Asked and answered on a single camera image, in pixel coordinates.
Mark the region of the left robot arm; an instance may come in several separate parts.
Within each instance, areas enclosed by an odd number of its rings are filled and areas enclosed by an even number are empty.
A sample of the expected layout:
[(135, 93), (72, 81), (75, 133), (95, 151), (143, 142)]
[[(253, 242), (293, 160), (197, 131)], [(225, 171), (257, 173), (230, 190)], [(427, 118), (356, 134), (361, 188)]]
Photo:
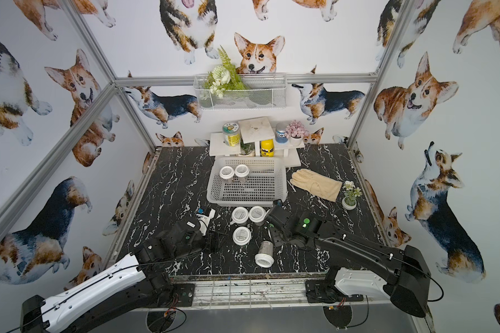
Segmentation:
[(181, 220), (147, 239), (120, 261), (61, 294), (24, 301), (21, 332), (89, 332), (131, 310), (172, 305), (182, 294), (162, 268), (178, 259), (213, 253), (222, 234)]

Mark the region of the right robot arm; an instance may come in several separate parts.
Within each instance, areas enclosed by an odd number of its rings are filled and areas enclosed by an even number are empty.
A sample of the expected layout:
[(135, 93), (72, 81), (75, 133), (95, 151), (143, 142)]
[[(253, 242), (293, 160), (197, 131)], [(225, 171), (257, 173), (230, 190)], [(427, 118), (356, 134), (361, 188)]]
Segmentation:
[(264, 220), (271, 226), (274, 245), (328, 252), (332, 286), (341, 294), (384, 296), (411, 316), (426, 316), (431, 272), (417, 248), (391, 248), (368, 241), (310, 212), (292, 214), (280, 200)]

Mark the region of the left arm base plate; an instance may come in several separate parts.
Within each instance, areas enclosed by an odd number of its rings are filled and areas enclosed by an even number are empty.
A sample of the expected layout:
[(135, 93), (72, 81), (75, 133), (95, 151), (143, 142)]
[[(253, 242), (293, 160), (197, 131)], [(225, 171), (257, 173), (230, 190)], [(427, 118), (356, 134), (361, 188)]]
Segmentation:
[(169, 290), (169, 302), (167, 305), (177, 308), (193, 306), (195, 289), (196, 284), (192, 283), (173, 285)]

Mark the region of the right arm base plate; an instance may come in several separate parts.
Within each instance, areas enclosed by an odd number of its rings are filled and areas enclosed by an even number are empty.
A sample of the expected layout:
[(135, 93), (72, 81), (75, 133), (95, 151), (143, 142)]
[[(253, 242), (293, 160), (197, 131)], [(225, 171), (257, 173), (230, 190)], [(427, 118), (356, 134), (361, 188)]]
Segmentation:
[(306, 280), (304, 285), (309, 303), (335, 304), (364, 301), (364, 296), (358, 294), (347, 296), (324, 280)]

